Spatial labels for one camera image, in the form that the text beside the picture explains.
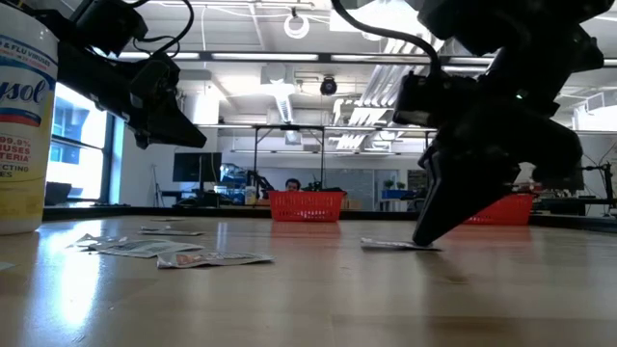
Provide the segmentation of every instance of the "window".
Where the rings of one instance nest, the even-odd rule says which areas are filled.
[[[109,199],[113,117],[57,84],[47,181],[70,183],[71,200]]]

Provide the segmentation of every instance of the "lysol disinfectant wipes container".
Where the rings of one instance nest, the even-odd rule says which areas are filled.
[[[57,72],[54,35],[0,4],[0,235],[40,226]]]

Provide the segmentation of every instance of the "red plastic basket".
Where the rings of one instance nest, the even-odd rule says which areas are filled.
[[[272,218],[278,222],[336,222],[343,192],[269,192]]]
[[[529,223],[533,196],[509,195],[469,218],[467,225],[526,226]]]

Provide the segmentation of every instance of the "table surface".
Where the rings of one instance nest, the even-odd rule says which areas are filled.
[[[151,217],[45,224],[0,237],[2,346],[615,346],[617,235],[459,227],[441,253],[363,251],[413,223]],[[272,264],[157,270],[67,248],[85,233],[257,252]]]

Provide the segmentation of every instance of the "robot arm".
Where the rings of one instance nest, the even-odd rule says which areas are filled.
[[[175,86],[180,68],[165,53],[182,33],[176,42],[135,63],[95,53],[118,56],[131,40],[148,40],[148,27],[135,11],[144,3],[84,0],[70,19],[48,10],[28,14],[59,40],[58,81],[94,101],[97,108],[125,120],[138,147],[154,143],[203,147],[206,138],[178,109]],[[193,23],[193,9],[186,3],[191,19],[183,33]]]
[[[603,67],[580,23],[614,0],[407,1],[439,39],[456,39],[478,56],[497,52],[487,72],[471,79],[446,74],[434,50],[418,44],[433,60],[431,72],[402,82],[393,120],[438,129],[419,161],[431,183],[414,241],[426,246],[509,194],[520,163],[534,164],[538,181],[576,169],[582,149],[576,133],[550,120],[554,99],[573,72]],[[333,4],[358,29],[392,37]]]

